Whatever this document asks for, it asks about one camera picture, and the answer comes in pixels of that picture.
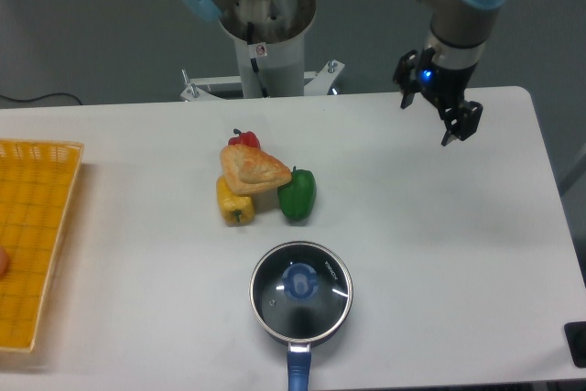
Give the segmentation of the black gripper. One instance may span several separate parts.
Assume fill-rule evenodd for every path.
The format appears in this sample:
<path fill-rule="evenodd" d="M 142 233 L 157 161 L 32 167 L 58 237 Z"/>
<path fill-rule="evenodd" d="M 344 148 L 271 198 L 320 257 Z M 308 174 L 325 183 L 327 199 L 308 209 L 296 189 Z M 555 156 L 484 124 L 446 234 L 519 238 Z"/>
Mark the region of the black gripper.
<path fill-rule="evenodd" d="M 464 91 L 476 64 L 461 69 L 446 68 L 434 60 L 439 54 L 433 47 L 427 48 L 418 61 L 418 52 L 410 50 L 399 59 L 393 82 L 402 93 L 401 109 L 408 108 L 420 92 L 436 107 L 446 127 L 441 140 L 446 146 L 455 139 L 464 141 L 476 133 L 483 106 L 464 99 Z"/>

